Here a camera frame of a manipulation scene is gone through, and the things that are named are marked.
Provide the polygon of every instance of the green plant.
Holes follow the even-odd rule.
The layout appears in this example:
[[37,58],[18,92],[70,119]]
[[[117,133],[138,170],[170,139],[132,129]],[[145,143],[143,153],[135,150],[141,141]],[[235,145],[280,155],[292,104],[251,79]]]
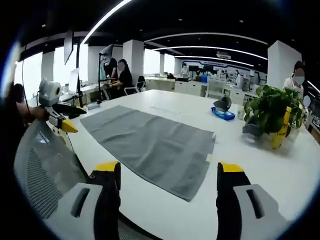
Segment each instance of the green plant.
[[290,107],[291,115],[287,135],[289,135],[293,125],[296,128],[301,127],[302,110],[299,105],[303,105],[303,103],[296,91],[289,88],[282,90],[264,85],[257,88],[256,94],[258,98],[247,101],[244,105],[245,121],[251,115],[254,115],[264,133],[276,133],[283,125],[286,108]]

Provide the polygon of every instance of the white table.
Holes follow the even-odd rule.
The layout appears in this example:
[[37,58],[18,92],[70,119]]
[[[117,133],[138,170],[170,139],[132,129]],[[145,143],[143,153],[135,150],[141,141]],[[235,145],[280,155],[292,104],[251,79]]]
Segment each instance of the white table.
[[[237,118],[233,121],[217,118],[211,113],[213,102],[210,98],[159,90],[124,96],[103,102],[100,108],[71,120],[78,133],[70,134],[70,140],[90,174],[96,165],[116,159],[95,141],[80,119],[114,106],[121,105],[216,132],[213,158],[191,202],[160,189],[121,165],[121,213],[161,239],[217,238],[217,163],[220,161],[241,166],[252,184],[259,184],[278,202],[279,212],[287,220],[296,219],[319,183],[320,147],[317,142],[307,130],[301,129],[295,147],[288,155],[252,147],[242,140],[245,122]],[[231,111],[236,113],[237,108],[233,104]]]

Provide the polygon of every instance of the gray towel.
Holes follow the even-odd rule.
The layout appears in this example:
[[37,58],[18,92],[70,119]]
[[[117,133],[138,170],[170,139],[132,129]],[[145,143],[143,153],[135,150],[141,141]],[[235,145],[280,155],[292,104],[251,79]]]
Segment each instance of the gray towel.
[[188,202],[196,195],[214,149],[213,132],[123,106],[80,121],[141,178]]

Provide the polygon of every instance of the black ceiling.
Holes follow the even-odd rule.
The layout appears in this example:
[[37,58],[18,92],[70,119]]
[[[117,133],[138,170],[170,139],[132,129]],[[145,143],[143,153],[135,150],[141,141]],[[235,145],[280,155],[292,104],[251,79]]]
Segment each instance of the black ceiling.
[[[120,0],[74,1],[49,0],[32,12],[30,24],[22,36],[22,45],[45,36],[74,31],[89,31]],[[183,33],[226,33],[267,42],[225,35],[187,35],[158,40],[166,47],[211,46],[236,49],[268,57],[268,47],[280,40],[302,53],[306,78],[318,85],[320,46],[314,31],[305,26],[315,24],[316,11],[305,14],[302,0],[132,0],[103,23],[97,31],[109,33],[106,42],[121,44],[131,39],[153,38]],[[217,57],[215,49],[176,49],[183,55]],[[227,52],[231,59],[254,65],[267,72],[268,61],[243,53]]]

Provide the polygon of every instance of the window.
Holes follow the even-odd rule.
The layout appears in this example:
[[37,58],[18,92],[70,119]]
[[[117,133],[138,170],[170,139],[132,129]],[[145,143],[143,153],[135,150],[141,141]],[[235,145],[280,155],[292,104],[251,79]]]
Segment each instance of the window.
[[144,50],[143,74],[158,74],[160,72],[160,52]]
[[[73,45],[73,51],[65,65],[64,47],[57,47],[53,59],[53,81],[61,86],[69,83],[70,73],[76,69],[77,45]],[[88,81],[88,45],[82,44],[79,53],[79,78],[83,82]]]
[[164,71],[170,74],[175,72],[175,57],[169,54],[164,54]]
[[15,68],[14,84],[24,83],[23,87],[27,100],[32,99],[33,95],[35,95],[39,90],[41,82],[41,63],[42,52],[26,58],[24,63],[22,61],[19,62]]

